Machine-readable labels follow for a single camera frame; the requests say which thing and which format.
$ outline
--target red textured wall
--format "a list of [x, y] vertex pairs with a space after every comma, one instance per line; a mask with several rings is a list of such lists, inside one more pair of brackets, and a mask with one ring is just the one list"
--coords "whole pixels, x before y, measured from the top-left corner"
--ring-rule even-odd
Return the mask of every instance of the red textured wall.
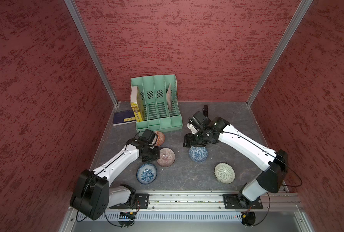
[[246, 101], [300, 0], [76, 0], [112, 87], [176, 74], [180, 101]]
[[58, 230], [111, 108], [64, 1], [0, 1], [0, 231]]
[[252, 109], [316, 231], [344, 231], [344, 1], [313, 1]]

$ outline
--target wire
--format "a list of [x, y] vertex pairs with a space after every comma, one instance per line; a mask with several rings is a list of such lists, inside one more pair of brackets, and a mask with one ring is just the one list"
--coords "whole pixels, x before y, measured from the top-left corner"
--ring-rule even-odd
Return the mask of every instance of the wire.
[[228, 133], [228, 134], [233, 134], [233, 135], [235, 135], [235, 136], [239, 136], [239, 137], [241, 137], [241, 138], [243, 138], [243, 139], [245, 139], [246, 141], [248, 141], [248, 142], [250, 142], [251, 144], [253, 144], [254, 146], [256, 146], [256, 147], [258, 147], [261, 151], [263, 151], [263, 152], [265, 152], [266, 154], [268, 154], [268, 155], [270, 155], [270, 156], [272, 156], [273, 158], [275, 158], [275, 159], [277, 159], [277, 160], [279, 160], [281, 163], [283, 163], [287, 168], [289, 168], [289, 170], [291, 170], [297, 177], [298, 177], [298, 179], [300, 180], [300, 184], [298, 184], [298, 185], [285, 185], [285, 184], [282, 184], [282, 186], [287, 186], [287, 187], [299, 187], [299, 186], [301, 186], [302, 184], [303, 184], [303, 181], [302, 181], [302, 179], [299, 177], [299, 175], [293, 170], [293, 169], [291, 169], [286, 163], [284, 163], [282, 160], [280, 160], [280, 159], [278, 159], [278, 158], [276, 158], [275, 156], [273, 156], [273, 155], [271, 155], [270, 153], [268, 153], [267, 151], [265, 151], [265, 150], [263, 150], [262, 148], [260, 148], [259, 146], [257, 146], [256, 144], [254, 144], [253, 142], [251, 142], [251, 141], [249, 141], [248, 139], [246, 139], [246, 138], [244, 138], [244, 137], [242, 137], [241, 135], [239, 135], [239, 134], [235, 134], [235, 133], [231, 133], [231, 132], [226, 132], [226, 131], [221, 131], [221, 132], [211, 132], [211, 133], [208, 133], [208, 134], [215, 134], [215, 133]]
[[270, 211], [270, 205], [271, 205], [271, 200], [270, 200], [270, 195], [267, 193], [267, 196], [268, 196], [268, 208], [267, 208], [267, 213], [265, 215], [265, 217], [260, 221], [258, 222], [257, 224], [254, 224], [252, 226], [257, 226], [258, 224], [260, 224], [261, 222], [263, 222], [265, 220], [265, 218], [267, 217], [267, 214], [268, 212]]
[[[91, 184], [91, 181], [93, 180], [93, 178], [95, 178], [95, 176], [97, 176], [98, 174], [95, 174], [95, 175], [88, 181], [86, 187], [84, 188], [84, 193], [83, 193], [83, 197], [82, 197], [82, 200], [81, 200], [81, 202], [80, 202], [80, 205], [82, 205], [83, 198], [84, 198], [84, 195], [86, 194], [86, 191], [87, 191], [88, 186]], [[79, 211], [77, 211], [77, 216], [76, 216], [76, 221], [77, 221], [77, 222], [81, 222], [81, 221], [83, 221], [83, 220], [85, 220], [85, 219], [87, 218], [87, 216], [86, 216], [85, 218], [83, 218], [82, 220], [79, 221], [79, 220], [78, 220], [78, 212], [79, 212]]]
[[141, 208], [141, 204], [138, 200], [136, 200], [138, 202], [138, 210], [136, 210], [136, 214], [140, 211], [140, 208]]
[[139, 132], [137, 132], [137, 134], [134, 136], [134, 138], [135, 138], [136, 136], [138, 137], [138, 134], [139, 134], [140, 132], [144, 132], [144, 131], [139, 131]]
[[105, 214], [105, 218], [106, 218], [107, 222], [108, 222], [108, 223], [110, 223], [110, 224], [112, 224], [112, 225], [114, 225], [114, 224], [113, 224], [113, 223], [111, 223], [111, 222], [109, 221], [109, 219], [107, 218], [107, 216], [106, 216], [106, 212], [104, 212], [104, 214]]
[[246, 212], [244, 212], [244, 213], [249, 213], [249, 211], [250, 211], [251, 209], [252, 209], [252, 207], [250, 207], [250, 208], [249, 208], [249, 210], [247, 210], [247, 211], [246, 211]]
[[78, 213], [79, 213], [79, 210], [77, 211], [77, 216], [76, 216], [76, 220], [77, 220], [77, 222], [81, 222], [81, 221], [83, 221], [83, 220], [85, 220], [86, 218], [87, 218], [87, 216], [86, 217], [84, 217], [82, 220], [78, 220]]

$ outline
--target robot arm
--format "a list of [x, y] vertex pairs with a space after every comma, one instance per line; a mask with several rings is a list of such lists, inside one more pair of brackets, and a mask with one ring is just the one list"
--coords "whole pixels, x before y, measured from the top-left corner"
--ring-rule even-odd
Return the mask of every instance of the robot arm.
[[84, 170], [77, 181], [71, 196], [70, 206], [92, 220], [99, 218], [106, 207], [126, 203], [134, 204], [135, 190], [123, 185], [117, 188], [109, 186], [114, 179], [133, 161], [141, 157], [142, 162], [159, 159], [159, 148], [151, 144], [156, 134], [145, 130], [139, 138], [132, 138], [113, 158], [94, 169]]
[[262, 173], [240, 190], [239, 205], [248, 209], [266, 192], [277, 193], [287, 173], [288, 154], [269, 149], [238, 131], [226, 120], [216, 117], [213, 121], [198, 111], [189, 119], [191, 133], [185, 135], [184, 147], [203, 147], [208, 143], [223, 142], [233, 147], [253, 163]]

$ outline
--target floral patterned bowl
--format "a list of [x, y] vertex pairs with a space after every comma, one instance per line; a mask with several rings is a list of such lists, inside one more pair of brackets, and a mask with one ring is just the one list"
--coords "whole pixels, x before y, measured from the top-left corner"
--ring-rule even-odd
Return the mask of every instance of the floral patterned bowl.
[[205, 147], [191, 146], [189, 149], [189, 156], [190, 159], [194, 160], [195, 162], [203, 162], [208, 157], [208, 150]]
[[151, 163], [145, 163], [141, 165], [137, 170], [137, 180], [142, 184], [150, 184], [156, 178], [157, 170], [155, 165]]

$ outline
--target aluminum frame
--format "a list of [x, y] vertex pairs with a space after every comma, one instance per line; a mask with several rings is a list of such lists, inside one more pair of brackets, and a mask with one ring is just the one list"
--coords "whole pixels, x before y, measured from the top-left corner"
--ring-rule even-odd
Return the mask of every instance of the aluminum frame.
[[114, 106], [118, 105], [118, 99], [115, 96], [114, 90], [110, 85], [109, 79], [107, 78], [107, 75], [105, 73], [105, 69], [101, 64], [100, 58], [96, 52], [95, 47], [93, 46], [93, 43], [91, 41], [91, 38], [86, 30], [86, 27], [83, 23], [82, 17], [80, 16], [80, 13], [78, 11], [77, 5], [75, 4], [74, 0], [64, 0], [66, 6], [68, 7], [68, 10], [71, 14], [71, 17], [74, 20], [74, 23], [77, 26], [77, 29], [79, 31], [79, 34], [81, 35], [84, 44], [87, 47], [87, 50], [93, 60], [93, 63], [95, 64], [97, 71], [100, 74], [100, 77], [104, 83], [104, 86], [114, 104]]
[[297, 10], [295, 11], [292, 19], [289, 22], [289, 25], [287, 26], [283, 36], [280, 39], [280, 42], [278, 43], [278, 46], [276, 47], [274, 53], [272, 54], [272, 57], [270, 58], [269, 62], [267, 63], [267, 66], [265, 67], [261, 77], [259, 78], [256, 86], [254, 87], [251, 95], [249, 96], [247, 100], [247, 105], [250, 107], [254, 101], [254, 99], [257, 97], [259, 91], [261, 90], [262, 86], [267, 80], [267, 77], [270, 75], [272, 69], [274, 68], [275, 64], [277, 63], [278, 59], [280, 58], [281, 54], [283, 53], [284, 49], [288, 45], [291, 37], [293, 36], [295, 30], [297, 29], [298, 25], [300, 24], [301, 20], [303, 19], [304, 15], [306, 14], [309, 6], [311, 5], [313, 0], [302, 0], [299, 3], [299, 6]]

